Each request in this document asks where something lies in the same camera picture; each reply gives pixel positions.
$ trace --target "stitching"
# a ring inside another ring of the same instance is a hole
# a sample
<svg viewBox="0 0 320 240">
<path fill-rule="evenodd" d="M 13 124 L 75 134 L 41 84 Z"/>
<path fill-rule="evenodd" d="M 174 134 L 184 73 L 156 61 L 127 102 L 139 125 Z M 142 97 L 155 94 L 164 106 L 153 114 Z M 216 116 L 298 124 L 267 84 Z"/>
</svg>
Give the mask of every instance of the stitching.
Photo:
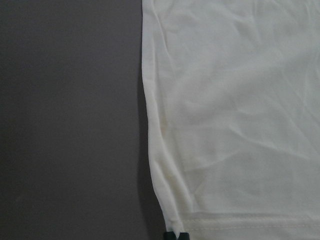
<svg viewBox="0 0 320 240">
<path fill-rule="evenodd" d="M 228 229 L 262 229 L 262 228 L 310 228 L 320 227 L 317 225 L 270 225 L 270 226 L 233 226 L 233 227 L 215 227 L 215 228 L 194 228 L 186 229 L 185 231 L 200 231 L 200 230 L 228 230 Z"/>
<path fill-rule="evenodd" d="M 203 218 L 203 219 L 188 219 L 188 220 L 182 220 L 181 222 L 200 222 L 200 221 L 228 221 L 228 220 L 238 220 L 238 221 L 245 221 L 245 220 L 272 220 L 272 219 L 282 219 L 282 220 L 289 220 L 289 219 L 305 219 L 305 220 L 311 220 L 309 217 L 304 216 L 288 216 L 288 217 L 226 217 L 226 218 L 217 218 L 217 219 L 210 219 L 210 218 Z"/>
</svg>

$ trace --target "t-shirt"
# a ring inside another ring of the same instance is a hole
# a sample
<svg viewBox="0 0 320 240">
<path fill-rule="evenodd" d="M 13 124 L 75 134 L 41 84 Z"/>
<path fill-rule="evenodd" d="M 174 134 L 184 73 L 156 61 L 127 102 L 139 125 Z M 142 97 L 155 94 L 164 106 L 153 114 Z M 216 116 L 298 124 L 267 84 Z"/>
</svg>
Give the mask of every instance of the t-shirt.
<svg viewBox="0 0 320 240">
<path fill-rule="evenodd" d="M 320 239 L 320 1 L 142 0 L 152 184 L 191 240 Z"/>
</svg>

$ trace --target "black object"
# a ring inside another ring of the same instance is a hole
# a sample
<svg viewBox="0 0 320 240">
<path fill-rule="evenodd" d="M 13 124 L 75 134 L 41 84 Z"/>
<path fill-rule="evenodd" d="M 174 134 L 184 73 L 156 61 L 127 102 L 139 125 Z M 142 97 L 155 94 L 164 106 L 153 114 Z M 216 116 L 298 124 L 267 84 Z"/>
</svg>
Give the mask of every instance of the black object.
<svg viewBox="0 0 320 240">
<path fill-rule="evenodd" d="M 180 235 L 177 239 L 175 233 L 173 231 L 166 231 L 164 234 L 163 234 L 163 239 L 164 240 L 190 240 L 190 237 L 189 237 L 189 233 L 187 232 L 180 232 Z"/>
</svg>

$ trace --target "gray table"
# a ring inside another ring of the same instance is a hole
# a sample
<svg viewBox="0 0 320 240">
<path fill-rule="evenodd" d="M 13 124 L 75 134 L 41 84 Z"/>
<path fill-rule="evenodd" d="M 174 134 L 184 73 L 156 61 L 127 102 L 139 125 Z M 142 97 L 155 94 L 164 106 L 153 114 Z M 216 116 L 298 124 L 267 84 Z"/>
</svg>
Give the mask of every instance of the gray table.
<svg viewBox="0 0 320 240">
<path fill-rule="evenodd" d="M 156 240 L 141 0 L 0 3 L 2 240 Z"/>
</svg>

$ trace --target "dark gray surface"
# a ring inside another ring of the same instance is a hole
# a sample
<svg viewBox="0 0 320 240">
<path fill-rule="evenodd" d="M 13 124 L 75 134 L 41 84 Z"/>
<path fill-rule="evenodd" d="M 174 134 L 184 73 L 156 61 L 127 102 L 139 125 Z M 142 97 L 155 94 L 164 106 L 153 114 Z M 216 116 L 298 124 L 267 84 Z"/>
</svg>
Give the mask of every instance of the dark gray surface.
<svg viewBox="0 0 320 240">
<path fill-rule="evenodd" d="M 141 0 L 0 2 L 0 239 L 153 240 Z"/>
</svg>

